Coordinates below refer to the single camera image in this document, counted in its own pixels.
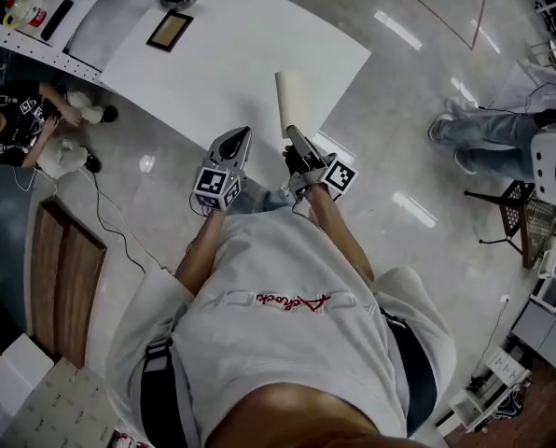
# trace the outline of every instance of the glossy floor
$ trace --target glossy floor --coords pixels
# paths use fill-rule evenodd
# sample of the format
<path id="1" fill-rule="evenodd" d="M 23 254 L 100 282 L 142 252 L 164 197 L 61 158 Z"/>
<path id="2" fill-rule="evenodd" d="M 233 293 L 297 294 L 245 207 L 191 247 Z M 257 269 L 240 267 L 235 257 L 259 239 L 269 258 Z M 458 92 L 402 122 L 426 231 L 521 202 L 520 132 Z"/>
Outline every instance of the glossy floor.
<path id="1" fill-rule="evenodd" d="M 478 244 L 479 238 L 499 237 L 499 212 L 463 195 L 464 189 L 498 193 L 507 181 L 465 175 L 450 151 L 430 145 L 426 130 L 443 110 L 443 99 L 460 91 L 490 104 L 517 59 L 543 41 L 541 22 L 530 0 L 486 0 L 471 50 L 483 0 L 421 0 L 447 24 L 418 0 L 291 1 L 372 52 L 323 128 L 356 155 L 361 171 L 340 207 L 376 273 L 410 265 L 423 278 L 457 343 L 451 387 L 456 391 L 488 343 L 501 298 L 511 294 L 493 343 L 505 337 L 533 284 L 509 245 Z M 204 151 L 126 100 L 111 94 L 104 99 L 120 116 L 88 130 L 104 164 L 100 188 L 147 250 L 173 269 L 202 224 L 189 209 L 188 195 Z M 144 156 L 155 158 L 148 174 L 140 170 Z M 34 201 L 51 189 L 38 177 Z M 109 248 L 87 354 L 90 368 L 103 373 L 114 330 L 141 272 L 125 258 L 119 238 L 100 228 L 95 193 L 82 174 L 62 179 L 58 195 Z M 106 202 L 102 216 L 124 230 Z M 131 238 L 129 250 L 144 265 L 151 263 Z"/>

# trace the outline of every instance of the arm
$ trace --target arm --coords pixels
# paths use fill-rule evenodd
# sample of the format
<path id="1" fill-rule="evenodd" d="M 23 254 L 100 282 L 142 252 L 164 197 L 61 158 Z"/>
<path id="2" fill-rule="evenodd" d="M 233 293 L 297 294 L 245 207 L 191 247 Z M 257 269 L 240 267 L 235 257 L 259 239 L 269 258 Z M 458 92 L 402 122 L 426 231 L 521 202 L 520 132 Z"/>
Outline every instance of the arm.
<path id="1" fill-rule="evenodd" d="M 34 146 L 30 149 L 30 151 L 25 156 L 25 159 L 23 160 L 23 164 L 21 165 L 22 168 L 31 168 L 34 166 L 37 158 L 39 158 L 39 155 L 42 154 L 44 146 L 57 127 L 58 119 L 50 117 L 46 120 L 46 122 L 44 123 L 44 127 L 42 128 L 42 133 L 39 135 L 37 141 L 35 141 Z"/>
<path id="2" fill-rule="evenodd" d="M 222 237 L 224 218 L 224 213 L 212 211 L 176 269 L 174 277 L 193 295 L 199 293 L 212 273 L 215 252 Z"/>
<path id="3" fill-rule="evenodd" d="M 314 184 L 307 193 L 307 200 L 312 206 L 319 222 L 319 227 L 334 243 L 354 269 L 372 282 L 375 278 L 371 264 L 363 249 L 346 227 L 338 206 L 332 201 L 323 185 Z"/>
<path id="4" fill-rule="evenodd" d="M 40 83 L 39 94 L 42 98 L 55 105 L 56 109 L 58 109 L 61 112 L 61 115 L 63 115 L 64 120 L 71 126 L 76 127 L 81 123 L 81 113 L 66 103 L 64 98 L 56 90 L 54 90 L 51 85 L 48 83 Z"/>

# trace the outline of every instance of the white t-shirt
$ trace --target white t-shirt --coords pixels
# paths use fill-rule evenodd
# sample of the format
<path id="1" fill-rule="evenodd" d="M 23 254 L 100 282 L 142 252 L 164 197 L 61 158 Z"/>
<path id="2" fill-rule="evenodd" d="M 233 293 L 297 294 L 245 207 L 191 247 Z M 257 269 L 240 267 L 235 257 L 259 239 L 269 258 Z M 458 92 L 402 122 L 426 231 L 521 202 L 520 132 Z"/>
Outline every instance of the white t-shirt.
<path id="1" fill-rule="evenodd" d="M 224 231 L 213 274 L 173 332 L 201 445 L 244 396 L 274 383 L 332 394 L 355 406 L 383 435 L 405 437 L 409 391 L 380 306 L 412 327 L 434 371 L 438 399 L 456 362 L 452 337 L 417 274 L 393 270 L 369 289 L 327 236 L 289 207 L 227 217 Z M 165 311 L 160 320 L 166 324 L 178 296 L 160 286 L 173 286 L 181 296 L 186 291 L 167 279 L 146 279 L 140 289 L 156 287 L 155 298 L 166 297 L 165 303 L 154 303 L 156 310 Z M 147 294 L 150 312 L 152 296 Z M 121 325 L 127 316 L 132 322 L 121 331 L 154 340 L 164 324 L 135 329 L 139 305 L 145 302 L 133 302 Z M 117 349 L 123 337 L 115 336 Z M 132 345 L 125 344 L 125 352 L 143 343 Z M 124 363 L 120 359 L 109 358 L 113 385 L 122 379 L 119 365 L 129 368 L 126 357 Z"/>

